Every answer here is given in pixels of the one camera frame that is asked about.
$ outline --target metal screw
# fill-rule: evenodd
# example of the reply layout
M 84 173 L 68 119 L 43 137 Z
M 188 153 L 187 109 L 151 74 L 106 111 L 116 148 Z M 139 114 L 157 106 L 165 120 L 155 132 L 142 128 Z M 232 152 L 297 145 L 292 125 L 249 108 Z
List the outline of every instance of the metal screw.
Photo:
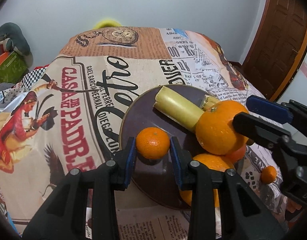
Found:
M 198 161 L 191 161 L 190 165 L 193 167 L 198 167 L 200 165 L 200 163 Z
M 73 168 L 71 171 L 70 171 L 70 174 L 71 175 L 77 175 L 79 173 L 79 169 L 77 168 Z
M 301 166 L 298 166 L 296 168 L 296 174 L 297 174 L 298 177 L 302 177 L 304 175 L 304 168 L 301 167 Z
M 283 135 L 282 136 L 284 142 L 289 142 L 289 136 L 288 135 Z
M 106 165 L 109 166 L 109 167 L 112 167 L 112 166 L 114 166 L 115 164 L 116 164 L 116 162 L 113 161 L 113 160 L 109 160 L 109 161 L 106 162 Z
M 229 176 L 234 176 L 234 175 L 236 174 L 236 171 L 235 171 L 234 169 L 228 169 L 228 170 L 227 170 L 227 174 L 228 174 Z

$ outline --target plate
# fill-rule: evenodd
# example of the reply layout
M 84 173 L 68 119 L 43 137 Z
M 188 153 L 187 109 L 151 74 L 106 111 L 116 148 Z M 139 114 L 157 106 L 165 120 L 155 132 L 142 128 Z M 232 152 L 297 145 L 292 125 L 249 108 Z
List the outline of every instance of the plate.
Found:
M 195 105 L 199 106 L 207 93 L 199 88 L 186 85 L 166 85 L 181 94 Z M 169 137 L 176 136 L 180 145 L 191 152 L 192 156 L 206 152 L 198 143 L 196 136 L 171 120 L 153 107 L 155 96 L 162 86 L 155 87 L 140 95 L 128 108 L 119 133 L 119 145 L 123 149 L 130 136 L 136 137 L 147 127 L 159 127 L 168 133 Z M 135 171 L 132 177 L 137 187 L 156 203 L 177 210 L 189 210 L 180 197 L 176 185 L 170 153 L 160 160 L 149 161 L 139 153 Z

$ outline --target small orange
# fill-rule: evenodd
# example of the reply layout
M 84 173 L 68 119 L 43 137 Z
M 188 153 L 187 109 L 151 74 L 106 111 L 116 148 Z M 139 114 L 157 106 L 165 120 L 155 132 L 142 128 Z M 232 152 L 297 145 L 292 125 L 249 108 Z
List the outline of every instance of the small orange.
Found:
M 241 148 L 248 140 L 237 133 L 233 118 L 240 112 L 248 113 L 240 103 L 221 101 L 207 109 L 196 124 L 196 137 L 200 145 L 212 154 L 226 155 Z
M 227 159 L 225 156 L 203 153 L 196 155 L 193 159 L 205 164 L 209 169 L 216 171 L 225 171 L 226 169 L 234 169 L 234 166 L 231 163 L 231 161 Z M 219 207 L 218 190 L 213 189 L 213 192 L 214 192 L 215 207 Z M 184 191 L 180 190 L 180 196 L 189 206 L 191 206 L 192 190 L 184 190 Z
M 261 171 L 261 181 L 265 184 L 273 183 L 276 180 L 277 171 L 274 166 L 267 166 Z
M 241 148 L 234 151 L 231 154 L 225 155 L 232 163 L 236 163 L 237 161 L 241 160 L 246 153 L 246 145 L 244 144 Z
M 170 140 L 167 133 L 158 127 L 147 127 L 135 139 L 138 152 L 145 158 L 156 160 L 167 154 Z

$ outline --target paw print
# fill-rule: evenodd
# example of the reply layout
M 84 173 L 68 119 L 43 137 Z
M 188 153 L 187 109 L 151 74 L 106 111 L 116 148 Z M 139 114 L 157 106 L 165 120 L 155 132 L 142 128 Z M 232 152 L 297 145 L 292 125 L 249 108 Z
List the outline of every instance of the paw print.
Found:
M 247 185 L 248 185 L 249 187 L 251 187 L 251 186 L 250 186 L 250 184 L 251 184 L 251 185 L 252 185 L 252 188 L 255 189 L 255 188 L 256 188 L 256 182 L 255 182 L 255 180 L 254 180 L 255 177 L 253 176 L 252 171 L 246 172 L 246 173 L 245 173 L 245 178 L 246 178 L 246 179 L 252 180 L 252 182 L 248 181 L 248 182 L 247 182 Z

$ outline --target sugarcane piece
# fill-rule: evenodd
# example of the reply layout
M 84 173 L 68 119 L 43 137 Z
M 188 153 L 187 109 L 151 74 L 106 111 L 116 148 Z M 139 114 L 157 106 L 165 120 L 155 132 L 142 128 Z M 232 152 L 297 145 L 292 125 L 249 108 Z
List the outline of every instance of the sugarcane piece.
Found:
M 155 100 L 154 108 L 189 131 L 195 132 L 196 123 L 204 113 L 202 109 L 165 86 L 157 93 Z
M 207 109 L 212 107 L 214 104 L 219 103 L 219 102 L 220 100 L 218 100 L 217 98 L 209 96 L 209 95 L 205 95 L 203 100 L 200 103 L 200 108 L 203 111 L 206 111 Z

